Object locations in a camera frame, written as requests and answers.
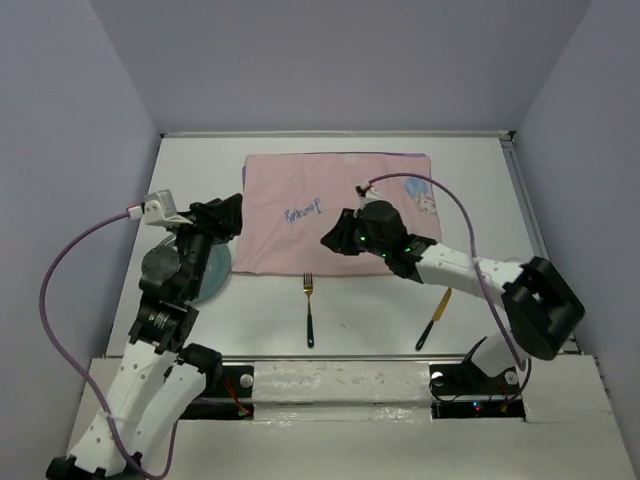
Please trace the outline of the pink cloth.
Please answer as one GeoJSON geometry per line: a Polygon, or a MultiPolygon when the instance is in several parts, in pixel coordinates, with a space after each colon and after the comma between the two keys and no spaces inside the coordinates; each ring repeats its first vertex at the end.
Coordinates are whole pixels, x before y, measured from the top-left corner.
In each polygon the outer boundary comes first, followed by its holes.
{"type": "Polygon", "coordinates": [[[423,153],[318,152],[252,154],[245,159],[243,226],[235,273],[298,276],[383,276],[369,254],[342,256],[320,242],[345,208],[359,205],[357,186],[381,177],[376,190],[411,233],[441,240],[436,202],[423,153]]]}

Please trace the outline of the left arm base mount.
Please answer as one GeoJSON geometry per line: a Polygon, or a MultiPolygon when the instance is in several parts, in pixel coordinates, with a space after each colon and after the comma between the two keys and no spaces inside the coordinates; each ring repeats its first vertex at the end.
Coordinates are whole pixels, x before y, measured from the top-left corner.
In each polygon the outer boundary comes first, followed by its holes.
{"type": "Polygon", "coordinates": [[[215,383],[208,382],[180,416],[181,420],[251,421],[254,419],[254,366],[225,364],[215,383]]]}

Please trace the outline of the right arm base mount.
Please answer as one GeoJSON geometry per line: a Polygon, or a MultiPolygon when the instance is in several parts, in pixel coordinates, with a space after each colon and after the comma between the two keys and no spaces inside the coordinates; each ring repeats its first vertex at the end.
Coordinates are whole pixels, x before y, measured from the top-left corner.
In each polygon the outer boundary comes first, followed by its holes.
{"type": "Polygon", "coordinates": [[[496,377],[462,364],[435,364],[429,381],[434,420],[524,419],[522,385],[514,368],[496,377]]]}

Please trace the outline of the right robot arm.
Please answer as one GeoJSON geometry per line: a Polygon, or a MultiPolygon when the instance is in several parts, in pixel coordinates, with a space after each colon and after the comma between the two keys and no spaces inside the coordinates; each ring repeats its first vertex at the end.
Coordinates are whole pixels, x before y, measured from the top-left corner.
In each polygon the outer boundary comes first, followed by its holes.
{"type": "Polygon", "coordinates": [[[473,258],[409,233],[387,201],[343,210],[320,242],[345,256],[375,255],[400,278],[460,291],[487,301],[493,312],[503,311],[497,334],[480,340],[462,362],[460,379],[473,392],[486,390],[497,376],[526,360],[553,360],[586,313],[549,260],[473,258]]]}

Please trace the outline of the teal plate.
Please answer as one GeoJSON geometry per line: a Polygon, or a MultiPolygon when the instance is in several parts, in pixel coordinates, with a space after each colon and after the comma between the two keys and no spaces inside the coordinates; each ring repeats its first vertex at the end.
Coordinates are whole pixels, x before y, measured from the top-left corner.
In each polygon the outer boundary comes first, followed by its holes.
{"type": "Polygon", "coordinates": [[[176,235],[162,240],[142,260],[139,288],[151,298],[176,306],[196,307],[211,299],[224,285],[231,270],[226,244],[211,250],[202,280],[190,280],[175,245],[176,235]]]}

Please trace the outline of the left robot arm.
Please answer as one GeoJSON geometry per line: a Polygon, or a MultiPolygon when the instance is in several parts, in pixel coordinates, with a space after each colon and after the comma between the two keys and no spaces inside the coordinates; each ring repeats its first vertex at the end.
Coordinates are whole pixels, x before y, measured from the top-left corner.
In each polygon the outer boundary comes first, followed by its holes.
{"type": "Polygon", "coordinates": [[[160,227],[174,240],[143,257],[139,308],[128,343],[107,392],[62,346],[50,326],[46,294],[54,271],[47,270],[39,292],[39,312],[46,335],[61,356],[93,390],[99,410],[69,454],[54,458],[49,479],[151,479],[145,465],[164,438],[173,439],[177,423],[201,394],[215,392],[223,376],[222,356],[187,341],[198,317],[199,296],[211,251],[242,230],[241,194],[176,208],[170,191],[104,220],[139,220],[160,227]]]}

